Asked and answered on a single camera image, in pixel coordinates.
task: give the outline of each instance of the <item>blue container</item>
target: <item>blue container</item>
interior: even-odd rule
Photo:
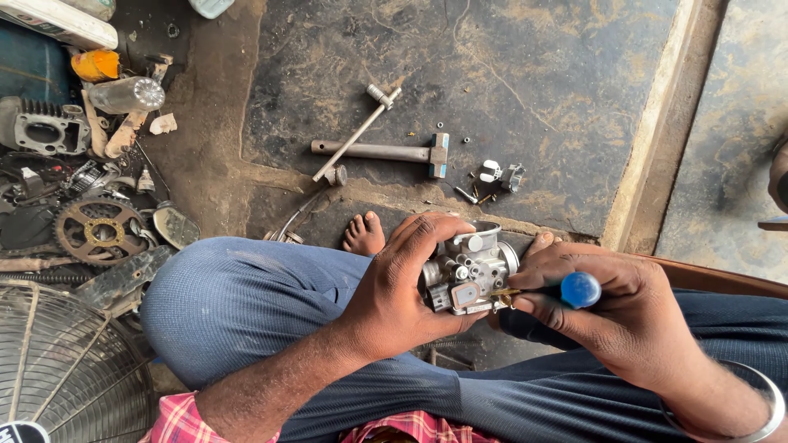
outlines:
[[[0,97],[65,105],[69,98],[69,55],[63,43],[0,20]]]

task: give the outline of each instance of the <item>blue trousers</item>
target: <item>blue trousers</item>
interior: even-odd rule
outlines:
[[[311,246],[201,240],[159,270],[143,301],[143,327],[175,375],[201,389],[339,316],[369,262]],[[788,301],[675,296],[710,356],[750,365],[788,390]],[[515,337],[568,350],[480,372],[407,353],[372,363],[304,404],[281,440],[336,441],[370,420],[424,410],[504,441],[690,441],[665,422],[654,393],[613,375],[573,341],[522,312],[505,310],[501,322]]]

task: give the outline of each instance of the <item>hand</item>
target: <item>hand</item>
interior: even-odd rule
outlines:
[[[461,333],[485,313],[433,313],[417,290],[422,266],[438,242],[474,232],[461,218],[428,212],[406,218],[372,260],[342,315],[331,325],[356,356],[369,362]]]
[[[536,293],[516,296],[515,307],[577,341],[614,374],[658,393],[674,389],[690,366],[710,364],[655,263],[561,242],[527,257],[508,284],[538,289],[575,271],[592,274],[602,285],[602,298],[591,308],[571,310]]]

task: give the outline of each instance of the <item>plaid shirt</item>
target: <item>plaid shirt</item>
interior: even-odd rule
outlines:
[[[195,393],[164,396],[158,402],[159,417],[139,443],[228,443],[204,423],[195,406]],[[267,443],[276,443],[279,432]],[[341,443],[377,441],[418,443],[500,443],[484,437],[470,426],[457,426],[424,411],[404,412],[369,422],[344,435]]]

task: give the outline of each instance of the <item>sprocket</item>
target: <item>sprocket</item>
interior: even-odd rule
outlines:
[[[63,206],[54,234],[61,247],[81,262],[112,266],[147,249],[146,241],[134,235],[132,219],[145,225],[142,215],[122,200],[75,199]]]

